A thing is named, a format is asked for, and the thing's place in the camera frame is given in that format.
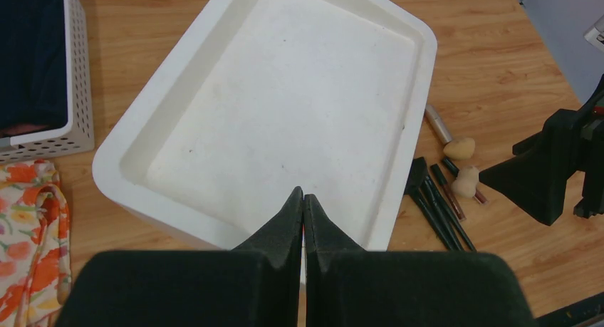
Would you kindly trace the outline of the black makeup brush long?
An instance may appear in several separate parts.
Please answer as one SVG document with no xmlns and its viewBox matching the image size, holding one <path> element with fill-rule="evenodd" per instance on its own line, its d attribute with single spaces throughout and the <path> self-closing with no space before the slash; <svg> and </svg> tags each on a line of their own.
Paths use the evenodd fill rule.
<svg viewBox="0 0 604 327">
<path fill-rule="evenodd" d="M 464 241 L 464 243 L 466 244 L 468 250 L 477 251 L 477 249 L 473 245 L 471 239 L 469 238 L 469 236 L 467 235 L 467 233 L 461 226 L 454 211 L 449 206 L 449 204 L 447 203 L 445 198 L 442 196 L 442 194 L 438 190 L 436 184 L 434 183 L 434 180 L 430 177 L 430 175 L 427 176 L 426 182 L 427 182 L 427 186 L 430 188 L 432 194 L 435 197 L 435 201 L 437 202 L 439 209 L 443 212 L 443 215 L 445 216 L 445 219 L 447 221 L 447 226 L 451 230 L 453 230 L 453 229 L 455 230 L 455 232 L 451 232 L 451 235 L 454 235 L 453 239 L 456 243 L 458 243 L 459 248 L 462 249 L 461 242 L 458 239 L 458 237 L 461 237 L 462 240 Z"/>
</svg>

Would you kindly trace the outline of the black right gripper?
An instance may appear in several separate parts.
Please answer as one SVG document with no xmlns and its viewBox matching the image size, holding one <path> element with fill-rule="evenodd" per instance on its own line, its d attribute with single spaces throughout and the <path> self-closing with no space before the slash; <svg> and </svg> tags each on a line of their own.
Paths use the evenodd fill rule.
<svg viewBox="0 0 604 327">
<path fill-rule="evenodd" d="M 578 110 L 560 109 L 541 132 L 512 147 L 513 158 L 482 170 L 482 184 L 530 217 L 551 226 L 563 212 L 567 181 L 583 172 L 582 198 L 573 213 L 603 213 L 603 80 Z"/>
</svg>

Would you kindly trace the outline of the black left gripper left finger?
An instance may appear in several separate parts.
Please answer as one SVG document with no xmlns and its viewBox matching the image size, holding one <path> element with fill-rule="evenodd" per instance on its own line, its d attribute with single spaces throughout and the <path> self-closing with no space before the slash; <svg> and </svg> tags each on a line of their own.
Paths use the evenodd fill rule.
<svg viewBox="0 0 604 327">
<path fill-rule="evenodd" d="M 230 251 L 104 251 L 79 273 L 58 326 L 295 326 L 303 191 Z"/>
</svg>

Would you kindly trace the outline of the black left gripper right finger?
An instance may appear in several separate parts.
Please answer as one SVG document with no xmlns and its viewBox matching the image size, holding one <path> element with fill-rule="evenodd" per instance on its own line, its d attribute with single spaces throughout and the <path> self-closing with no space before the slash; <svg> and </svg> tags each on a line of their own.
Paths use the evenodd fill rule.
<svg viewBox="0 0 604 327">
<path fill-rule="evenodd" d="M 367 251 L 304 199 L 308 326 L 534 326 L 507 263 L 467 251 Z"/>
</svg>

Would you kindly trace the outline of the black makeup brush thin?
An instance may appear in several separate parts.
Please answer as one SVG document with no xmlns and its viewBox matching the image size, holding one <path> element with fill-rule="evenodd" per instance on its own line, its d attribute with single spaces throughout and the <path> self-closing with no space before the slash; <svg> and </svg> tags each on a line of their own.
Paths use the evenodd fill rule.
<svg viewBox="0 0 604 327">
<path fill-rule="evenodd" d="M 453 228 L 451 228 L 451 226 L 449 225 L 446 212 L 443 211 L 439 200 L 437 199 L 437 196 L 434 192 L 433 183 L 429 175 L 424 176 L 422 190 L 424 191 L 424 194 L 427 196 L 429 203 L 435 211 L 435 215 L 439 220 L 441 227 L 443 228 L 447 240 L 452 245 L 452 249 L 457 251 L 464 251 L 464 248 L 461 242 L 458 240 L 456 233 L 454 232 Z"/>
</svg>

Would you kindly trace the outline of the white drawer organizer box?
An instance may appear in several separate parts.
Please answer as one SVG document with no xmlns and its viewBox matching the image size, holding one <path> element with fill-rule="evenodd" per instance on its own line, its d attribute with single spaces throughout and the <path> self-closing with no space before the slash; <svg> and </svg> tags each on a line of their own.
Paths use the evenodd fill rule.
<svg viewBox="0 0 604 327">
<path fill-rule="evenodd" d="M 389 244 L 437 53 L 389 0 L 210 0 L 98 148 L 110 200 L 235 247 L 294 187 L 366 249 Z"/>
</svg>

